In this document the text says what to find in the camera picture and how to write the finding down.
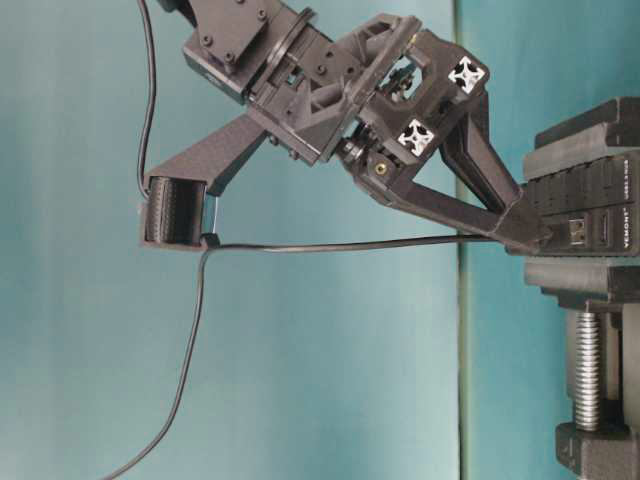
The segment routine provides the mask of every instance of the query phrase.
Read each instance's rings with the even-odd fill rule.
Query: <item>wire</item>
[[[142,16],[142,25],[144,27],[144,40],[147,51],[147,68],[149,79],[149,97],[147,100],[147,111],[144,117],[144,125],[140,134],[140,145],[138,147],[138,190],[142,198],[149,199],[149,192],[144,188],[144,170],[147,163],[147,150],[149,148],[149,136],[151,134],[151,126],[153,124],[153,115],[156,110],[156,97],[158,89],[158,72],[156,66],[156,47],[153,39],[153,29],[151,28],[151,17],[147,2],[145,0],[137,0]]]
[[[422,237],[422,238],[406,238],[400,240],[388,240],[380,242],[365,242],[365,243],[343,243],[343,244],[320,244],[320,245],[256,245],[256,244],[227,244],[217,245],[208,248],[200,257],[200,263],[198,264],[197,273],[197,286],[196,286],[196,304],[193,313],[193,324],[191,325],[191,333],[189,340],[187,341],[187,349],[182,362],[182,369],[180,371],[180,379],[178,381],[178,389],[169,411],[164,425],[156,436],[144,447],[140,453],[133,457],[128,463],[115,470],[113,473],[103,477],[102,480],[114,480],[127,472],[140,461],[142,461],[164,438],[167,434],[173,421],[178,413],[178,408],[182,402],[182,394],[187,383],[187,377],[189,374],[189,367],[191,366],[191,358],[193,356],[193,349],[196,343],[196,337],[198,335],[198,329],[200,327],[200,319],[202,317],[202,306],[204,296],[204,281],[205,281],[205,268],[209,257],[217,252],[223,251],[248,251],[248,252],[263,252],[263,253],[276,253],[276,254],[296,254],[296,253],[337,253],[337,252],[361,252],[370,250],[388,250],[392,248],[407,248],[416,247],[422,245],[440,245],[445,243],[479,243],[479,242],[492,242],[493,240],[481,237],[479,235],[457,235],[457,236],[444,236],[444,237]]]

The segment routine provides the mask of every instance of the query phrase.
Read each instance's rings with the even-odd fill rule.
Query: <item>black device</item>
[[[208,197],[267,138],[312,166],[340,158],[376,201],[534,254],[552,236],[489,141],[489,69],[415,17],[332,41],[280,0],[163,0],[194,27],[197,73],[247,113],[148,172],[146,246],[200,250]],[[436,151],[484,208],[414,182]],[[560,229],[556,241],[567,242]]]

